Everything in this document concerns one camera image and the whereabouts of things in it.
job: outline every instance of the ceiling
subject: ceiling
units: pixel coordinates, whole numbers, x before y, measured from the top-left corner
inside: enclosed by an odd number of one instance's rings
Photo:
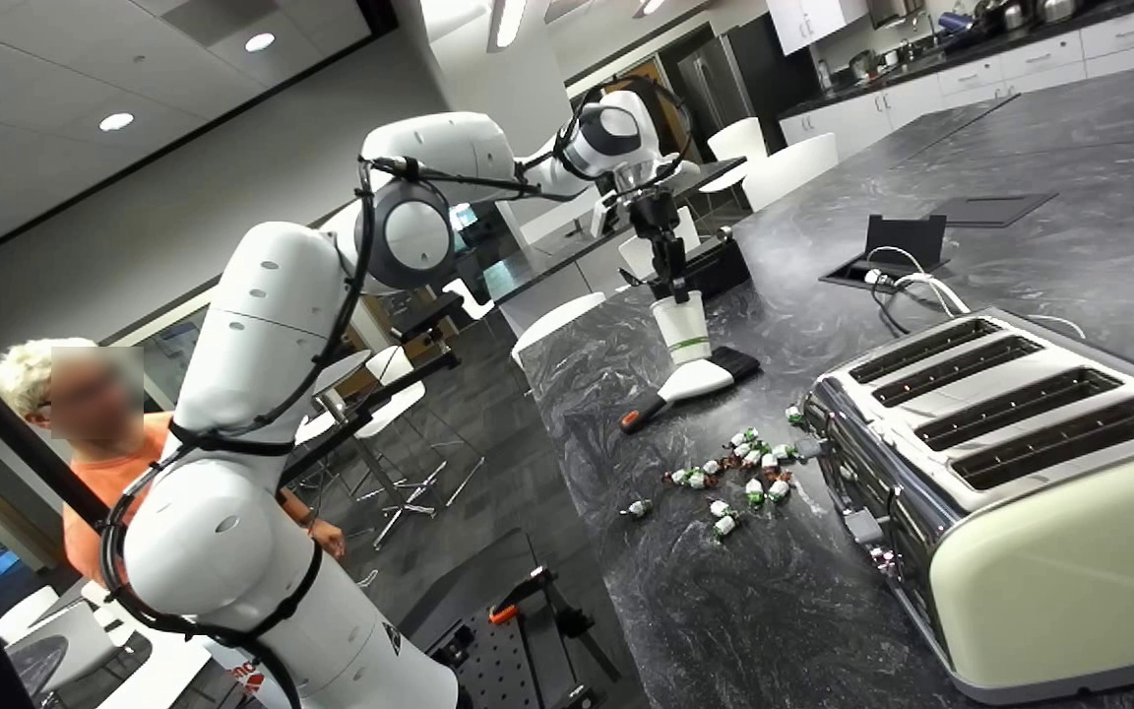
[[[357,0],[0,0],[0,237],[368,37]]]

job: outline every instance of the ceiling light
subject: ceiling light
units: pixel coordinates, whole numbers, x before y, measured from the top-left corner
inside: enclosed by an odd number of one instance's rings
[[[247,37],[245,53],[255,54],[255,53],[267,53],[275,42],[275,32],[255,32]]]
[[[501,0],[501,16],[497,16],[497,49],[514,49],[524,24],[524,0]]]
[[[113,130],[128,130],[130,124],[136,124],[130,111],[113,111],[113,115],[108,115],[108,119],[98,124],[98,130],[103,130],[103,134],[113,134]]]

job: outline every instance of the floor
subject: floor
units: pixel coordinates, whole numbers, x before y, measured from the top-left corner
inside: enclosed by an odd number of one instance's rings
[[[503,534],[524,530],[539,560],[561,573],[562,599],[594,614],[594,640],[623,670],[623,683],[612,683],[583,646],[569,641],[579,683],[592,686],[604,704],[641,709],[641,683],[604,593],[604,555],[569,501],[561,442],[544,435],[528,384],[508,360],[508,327],[494,314],[466,327],[449,348],[462,368],[427,384],[427,404],[375,442],[375,459],[393,478],[411,482],[449,459],[449,469],[427,506],[444,506],[470,465],[486,459],[455,510],[432,519],[402,519],[384,553],[375,553],[388,516],[384,495],[364,501],[375,492],[375,482],[364,482],[368,472],[356,447],[330,455],[300,492],[329,519],[343,526],[343,562],[392,620],[405,620],[431,582],[497,544]]]

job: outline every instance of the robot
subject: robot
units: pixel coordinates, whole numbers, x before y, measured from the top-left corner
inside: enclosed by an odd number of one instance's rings
[[[213,292],[167,459],[109,514],[103,568],[123,607],[147,628],[254,652],[292,704],[462,704],[455,670],[377,614],[280,514],[275,488],[368,271],[388,288],[431,285],[455,250],[455,201],[569,201],[604,172],[629,188],[658,178],[655,124],[634,96],[583,107],[531,158],[514,158],[486,115],[392,124],[364,141],[352,242],[255,224]],[[703,301],[658,309],[669,342],[707,341]]]

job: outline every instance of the person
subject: person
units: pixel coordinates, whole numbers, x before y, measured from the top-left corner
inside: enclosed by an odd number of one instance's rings
[[[0,398],[28,425],[52,431],[71,447],[71,472],[103,506],[113,506],[171,442],[171,415],[136,415],[123,372],[92,341],[28,341],[8,348],[0,354]],[[343,555],[343,530],[319,519],[289,488],[280,506],[336,560]],[[103,539],[75,510],[65,510],[65,555],[79,574],[103,582]]]

